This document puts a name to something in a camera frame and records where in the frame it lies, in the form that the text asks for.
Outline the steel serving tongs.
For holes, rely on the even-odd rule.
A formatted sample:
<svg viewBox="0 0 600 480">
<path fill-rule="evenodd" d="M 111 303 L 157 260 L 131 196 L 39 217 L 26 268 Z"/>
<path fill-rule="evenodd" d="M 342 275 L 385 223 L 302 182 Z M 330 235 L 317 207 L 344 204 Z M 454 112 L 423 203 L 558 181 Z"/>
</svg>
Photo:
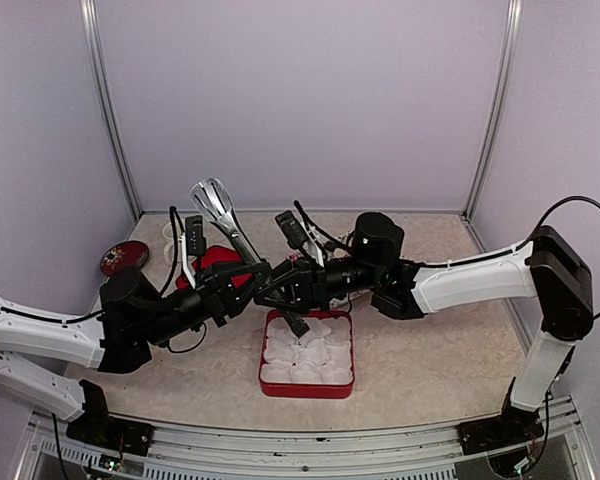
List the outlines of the steel serving tongs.
<svg viewBox="0 0 600 480">
<path fill-rule="evenodd" d="M 191 191 L 191 200 L 202 216 L 215 226 L 239 254 L 244 264 L 264 261 L 241 228 L 234 211 L 233 202 L 216 178 L 207 178 L 196 183 Z"/>
</svg>

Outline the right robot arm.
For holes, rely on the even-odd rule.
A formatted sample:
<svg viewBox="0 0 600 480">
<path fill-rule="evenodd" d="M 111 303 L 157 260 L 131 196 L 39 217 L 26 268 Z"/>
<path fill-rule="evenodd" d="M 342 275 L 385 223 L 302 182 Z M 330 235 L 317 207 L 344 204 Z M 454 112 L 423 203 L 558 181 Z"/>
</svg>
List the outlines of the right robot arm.
<svg viewBox="0 0 600 480">
<path fill-rule="evenodd" d="M 590 268 L 565 239 L 540 220 L 523 240 L 507 248 L 460 260 L 428 264 L 401 256 L 404 231 L 380 212 L 364 212 L 342 258 L 317 261 L 304 254 L 272 272 L 255 303 L 306 314 L 328 310 L 334 298 L 368 289 L 371 304 L 393 320 L 422 319 L 452 307 L 508 298 L 535 298 L 542 312 L 539 333 L 504 407 L 491 426 L 503 444 L 515 442 L 531 424 L 576 344 L 600 318 Z"/>
</svg>

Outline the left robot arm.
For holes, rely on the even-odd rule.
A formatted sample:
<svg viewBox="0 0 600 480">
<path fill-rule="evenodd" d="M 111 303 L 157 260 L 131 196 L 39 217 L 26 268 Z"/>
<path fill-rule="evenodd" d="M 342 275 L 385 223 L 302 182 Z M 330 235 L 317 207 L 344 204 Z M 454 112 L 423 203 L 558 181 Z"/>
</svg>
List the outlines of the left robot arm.
<svg viewBox="0 0 600 480">
<path fill-rule="evenodd" d="M 240 315 L 265 284 L 270 266 L 217 263 L 195 286 L 162 296 L 136 267 L 118 271 L 100 289 L 101 309 L 76 317 L 24 307 L 0 297 L 0 388 L 59 419 L 79 419 L 101 445 L 120 434 L 102 389 L 29 361 L 52 358 L 98 372 L 128 374 L 148 363 L 152 347 L 166 347 L 206 321 L 223 326 Z"/>
</svg>

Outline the red chocolate tin box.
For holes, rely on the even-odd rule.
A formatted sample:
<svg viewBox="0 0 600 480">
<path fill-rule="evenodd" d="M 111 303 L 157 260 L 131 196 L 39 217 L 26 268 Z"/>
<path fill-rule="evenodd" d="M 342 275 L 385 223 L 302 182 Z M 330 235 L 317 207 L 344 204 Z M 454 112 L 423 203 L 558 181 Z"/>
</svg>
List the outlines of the red chocolate tin box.
<svg viewBox="0 0 600 480">
<path fill-rule="evenodd" d="M 353 325 L 344 311 L 312 311 L 309 331 L 296 337 L 284 317 L 268 312 L 258 380 L 269 397 L 348 398 L 355 383 Z"/>
</svg>

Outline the red tin lid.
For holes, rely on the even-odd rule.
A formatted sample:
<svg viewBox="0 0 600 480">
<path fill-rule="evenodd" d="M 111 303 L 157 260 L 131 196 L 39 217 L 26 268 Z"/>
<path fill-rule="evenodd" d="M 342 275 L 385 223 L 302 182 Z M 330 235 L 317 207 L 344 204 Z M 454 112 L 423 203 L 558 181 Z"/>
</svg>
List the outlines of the red tin lid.
<svg viewBox="0 0 600 480">
<path fill-rule="evenodd" d="M 201 259 L 194 259 L 191 262 L 192 271 L 198 273 L 204 272 L 208 267 L 214 264 L 228 264 L 228 263 L 242 263 L 242 259 L 239 254 L 230 248 L 212 245 L 207 248 L 206 254 Z M 251 279 L 251 274 L 245 274 L 241 276 L 232 277 L 232 282 L 235 287 L 241 287 L 245 282 Z M 189 286 L 189 280 L 185 273 L 182 273 L 176 279 L 176 288 L 179 290 L 185 289 Z"/>
</svg>

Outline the floral tray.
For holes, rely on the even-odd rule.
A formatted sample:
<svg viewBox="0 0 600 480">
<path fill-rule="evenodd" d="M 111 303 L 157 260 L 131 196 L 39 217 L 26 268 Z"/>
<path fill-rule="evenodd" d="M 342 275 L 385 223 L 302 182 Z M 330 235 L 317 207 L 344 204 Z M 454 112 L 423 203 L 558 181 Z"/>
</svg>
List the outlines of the floral tray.
<svg viewBox="0 0 600 480">
<path fill-rule="evenodd" d="M 341 243 L 349 244 L 350 236 L 352 234 L 353 234 L 353 231 L 350 230 L 343 234 L 336 235 L 335 238 Z M 312 238 L 312 241 L 314 243 L 319 243 L 323 247 L 323 249 L 324 249 L 323 254 L 326 256 L 325 261 L 332 260 L 332 259 L 345 258 L 345 257 L 349 256 L 348 253 L 346 253 L 344 250 L 340 249 L 338 246 L 335 245 L 334 242 L 332 242 L 331 240 L 328 240 L 324 235 L 320 234 L 315 229 L 312 229 L 310 237 Z M 354 300 L 366 295 L 368 292 L 369 292 L 368 288 L 361 288 L 361 289 L 349 292 L 347 294 L 334 297 L 330 300 L 330 307 L 332 309 L 338 309 L 338 308 L 347 309 L 347 305 L 350 302 L 353 302 Z"/>
</svg>

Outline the cream ribbed mug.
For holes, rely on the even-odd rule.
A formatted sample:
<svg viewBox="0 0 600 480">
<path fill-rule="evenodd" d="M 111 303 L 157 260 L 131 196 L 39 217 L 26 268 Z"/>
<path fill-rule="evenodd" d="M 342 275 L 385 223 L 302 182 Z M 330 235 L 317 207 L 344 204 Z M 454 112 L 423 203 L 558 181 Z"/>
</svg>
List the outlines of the cream ribbed mug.
<svg viewBox="0 0 600 480">
<path fill-rule="evenodd" d="M 175 228 L 172 228 L 171 223 L 167 223 L 162 228 L 161 234 L 164 240 L 163 257 L 167 265 L 171 265 L 173 258 L 180 262 L 180 255 L 174 254 L 174 246 L 179 243 L 181 228 L 178 222 L 175 223 Z"/>
</svg>

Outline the dark red patterned coaster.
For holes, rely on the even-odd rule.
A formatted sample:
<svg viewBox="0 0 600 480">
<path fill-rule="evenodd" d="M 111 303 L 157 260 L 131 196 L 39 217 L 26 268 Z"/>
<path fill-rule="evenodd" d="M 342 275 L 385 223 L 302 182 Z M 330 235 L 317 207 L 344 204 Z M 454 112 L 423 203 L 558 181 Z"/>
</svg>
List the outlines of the dark red patterned coaster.
<svg viewBox="0 0 600 480">
<path fill-rule="evenodd" d="M 149 260 L 149 256 L 149 247 L 144 242 L 128 240 L 107 250 L 101 258 L 99 268 L 103 275 L 112 277 L 126 267 L 141 269 Z"/>
</svg>

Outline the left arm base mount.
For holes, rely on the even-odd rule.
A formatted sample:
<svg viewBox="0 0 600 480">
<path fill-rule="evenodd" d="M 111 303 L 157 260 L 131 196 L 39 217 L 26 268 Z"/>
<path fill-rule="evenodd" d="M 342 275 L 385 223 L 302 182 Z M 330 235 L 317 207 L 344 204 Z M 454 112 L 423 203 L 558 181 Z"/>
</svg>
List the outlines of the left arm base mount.
<svg viewBox="0 0 600 480">
<path fill-rule="evenodd" d="M 106 423 L 76 420 L 68 424 L 66 436 L 91 446 L 146 457 L 154 432 L 148 423 L 113 418 Z"/>
</svg>

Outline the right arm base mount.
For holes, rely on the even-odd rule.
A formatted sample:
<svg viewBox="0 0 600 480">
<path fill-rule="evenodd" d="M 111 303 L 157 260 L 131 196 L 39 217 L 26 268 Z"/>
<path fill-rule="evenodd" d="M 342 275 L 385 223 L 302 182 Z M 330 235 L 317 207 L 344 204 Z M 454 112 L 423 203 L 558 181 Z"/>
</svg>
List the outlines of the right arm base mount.
<svg viewBox="0 0 600 480">
<path fill-rule="evenodd" d="M 539 420 L 525 424 L 503 421 L 497 416 L 463 422 L 457 426 L 457 431 L 464 455 L 501 449 L 544 435 L 544 427 Z"/>
</svg>

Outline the front aluminium rail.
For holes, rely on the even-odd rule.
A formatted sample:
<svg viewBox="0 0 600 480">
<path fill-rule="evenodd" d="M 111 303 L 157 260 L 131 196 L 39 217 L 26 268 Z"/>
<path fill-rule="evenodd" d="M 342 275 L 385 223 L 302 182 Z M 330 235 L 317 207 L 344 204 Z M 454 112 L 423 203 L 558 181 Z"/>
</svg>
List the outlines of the front aluminium rail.
<svg viewBox="0 0 600 480">
<path fill-rule="evenodd" d="M 591 447 L 571 398 L 550 403 L 548 446 L 529 479 L 600 479 Z M 111 479 L 460 479 L 494 478 L 487 455 L 465 455 L 456 426 L 444 422 L 402 428 L 326 432 L 268 432 L 154 422 L 147 456 L 123 454 L 120 470 L 99 468 L 102 448 L 66 439 L 60 445 L 69 467 L 84 478 L 93 468 Z M 32 414 L 23 437 L 15 479 L 48 478 L 56 454 L 53 425 Z"/>
</svg>

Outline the left aluminium frame post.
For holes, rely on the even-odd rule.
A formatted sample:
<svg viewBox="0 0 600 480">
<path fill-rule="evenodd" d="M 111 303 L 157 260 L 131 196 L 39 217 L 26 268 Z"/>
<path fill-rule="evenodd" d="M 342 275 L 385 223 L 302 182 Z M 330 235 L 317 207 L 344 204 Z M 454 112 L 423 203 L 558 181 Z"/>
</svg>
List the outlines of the left aluminium frame post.
<svg viewBox="0 0 600 480">
<path fill-rule="evenodd" d="M 80 13 L 86 39 L 89 61 L 94 77 L 96 96 L 99 102 L 105 133 L 113 156 L 114 167 L 119 177 L 124 200 L 131 217 L 138 222 L 143 209 L 132 177 L 122 143 L 116 118 L 111 89 L 108 82 L 104 49 L 99 31 L 97 5 L 93 0 L 81 0 Z"/>
</svg>

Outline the aluminium frame post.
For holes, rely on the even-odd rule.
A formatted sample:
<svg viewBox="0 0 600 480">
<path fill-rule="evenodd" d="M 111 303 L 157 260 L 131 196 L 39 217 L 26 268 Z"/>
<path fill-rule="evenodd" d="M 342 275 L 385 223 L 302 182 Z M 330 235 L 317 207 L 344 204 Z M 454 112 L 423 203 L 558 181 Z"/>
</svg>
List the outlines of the aluminium frame post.
<svg viewBox="0 0 600 480">
<path fill-rule="evenodd" d="M 486 185 L 488 170 L 491 165 L 499 128 L 504 115 L 511 74 L 515 62 L 522 11 L 522 0 L 510 0 L 508 2 L 503 42 L 485 133 L 479 150 L 478 163 L 463 209 L 463 216 L 468 223 L 472 223 L 476 215 L 478 204 Z"/>
<path fill-rule="evenodd" d="M 105 133 L 113 156 L 114 167 L 119 177 L 124 200 L 131 217 L 138 222 L 143 209 L 132 177 L 122 143 L 116 118 L 111 89 L 108 82 L 104 49 L 99 31 L 97 5 L 93 0 L 81 0 L 80 13 L 86 39 L 89 61 L 94 77 L 96 96 L 99 102 Z"/>
</svg>

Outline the right aluminium frame post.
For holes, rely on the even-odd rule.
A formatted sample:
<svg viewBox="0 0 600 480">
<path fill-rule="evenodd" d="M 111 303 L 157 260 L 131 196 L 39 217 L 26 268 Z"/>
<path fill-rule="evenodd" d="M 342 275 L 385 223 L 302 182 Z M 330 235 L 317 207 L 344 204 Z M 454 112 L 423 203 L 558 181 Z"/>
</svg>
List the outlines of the right aluminium frame post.
<svg viewBox="0 0 600 480">
<path fill-rule="evenodd" d="M 468 223 L 472 223 L 476 215 L 478 204 L 486 185 L 488 170 L 491 165 L 499 128 L 504 115 L 511 74 L 515 62 L 522 11 L 522 0 L 510 0 L 508 2 L 503 42 L 485 133 L 479 150 L 478 163 L 463 209 L 463 216 Z"/>
</svg>

